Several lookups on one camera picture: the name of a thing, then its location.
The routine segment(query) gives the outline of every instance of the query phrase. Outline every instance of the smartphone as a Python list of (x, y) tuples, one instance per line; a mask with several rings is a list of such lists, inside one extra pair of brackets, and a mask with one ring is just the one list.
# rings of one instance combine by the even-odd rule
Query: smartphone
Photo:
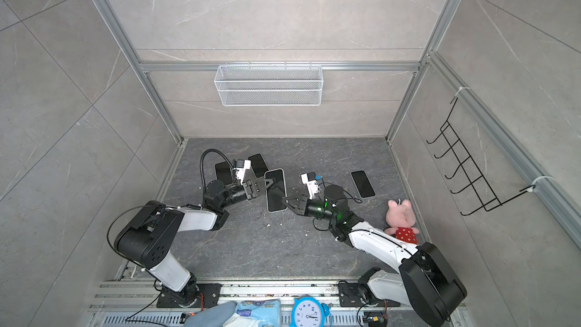
[(287, 196), (285, 172), (279, 168), (266, 172), (264, 177), (274, 180), (274, 184), (266, 189), (266, 207), (268, 208), (268, 212), (275, 213), (286, 210), (287, 205), (282, 202), (282, 198)]
[(264, 162), (262, 154), (254, 154), (248, 157), (248, 160), (251, 162), (252, 170), (254, 171), (254, 175), (256, 178), (264, 177), (264, 174), (268, 172), (268, 167)]
[(220, 179), (225, 186), (234, 183), (234, 179), (232, 179), (232, 171), (230, 170), (228, 162), (214, 164), (214, 170), (216, 171), (216, 179)]
[(351, 172), (351, 177), (353, 178), (353, 182), (355, 182), (357, 190), (359, 191), (359, 196), (361, 196), (362, 199), (375, 196), (375, 191), (373, 190), (365, 171)]

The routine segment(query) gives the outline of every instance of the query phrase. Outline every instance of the wire basket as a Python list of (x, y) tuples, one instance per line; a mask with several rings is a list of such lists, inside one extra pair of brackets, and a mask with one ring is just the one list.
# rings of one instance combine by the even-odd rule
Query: wire basket
[(214, 83), (224, 106), (320, 105), (323, 69), (311, 64), (221, 65)]

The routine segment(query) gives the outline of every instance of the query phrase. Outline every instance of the pink plush toy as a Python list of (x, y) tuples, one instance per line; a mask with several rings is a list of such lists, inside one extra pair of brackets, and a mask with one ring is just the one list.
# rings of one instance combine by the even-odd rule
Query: pink plush toy
[(385, 215), (385, 221), (391, 226), (385, 229), (388, 235), (394, 235), (396, 239), (406, 243), (417, 244), (415, 234), (419, 233), (418, 228), (414, 228), (415, 215), (411, 209), (410, 200), (404, 200), (402, 204), (397, 204), (394, 200), (388, 201), (388, 214)]

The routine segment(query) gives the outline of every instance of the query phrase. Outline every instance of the robotic arm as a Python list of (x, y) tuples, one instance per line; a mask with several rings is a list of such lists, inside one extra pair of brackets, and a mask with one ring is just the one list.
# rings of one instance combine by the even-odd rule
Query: robotic arm
[[(249, 169), (250, 161), (235, 161), (235, 183), (225, 186), (220, 180), (210, 182), (199, 208), (149, 201), (118, 234), (115, 251), (161, 281), (162, 294), (169, 295), (181, 307), (191, 306), (199, 294), (196, 278), (171, 254), (171, 244), (180, 231), (220, 229), (228, 218), (226, 207), (265, 194), (273, 180), (256, 178), (253, 172), (247, 172)], [(329, 220), (335, 240), (372, 254), (399, 273), (378, 268), (368, 271), (359, 280), (359, 292), (365, 302), (389, 299), (407, 304), (430, 326), (441, 326), (467, 292), (438, 248), (430, 243), (405, 243), (372, 227), (350, 210), (341, 186), (329, 185), (323, 200), (315, 199), (318, 186), (313, 177), (314, 174), (303, 177), (309, 196), (283, 199), (288, 208), (300, 216)]]

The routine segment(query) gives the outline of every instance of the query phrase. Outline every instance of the clock face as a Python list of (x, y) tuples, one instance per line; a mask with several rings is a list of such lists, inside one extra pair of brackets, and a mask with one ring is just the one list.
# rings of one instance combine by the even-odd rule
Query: clock face
[(293, 318), (297, 327), (320, 327), (325, 320), (323, 311), (310, 300), (303, 300), (296, 305)]

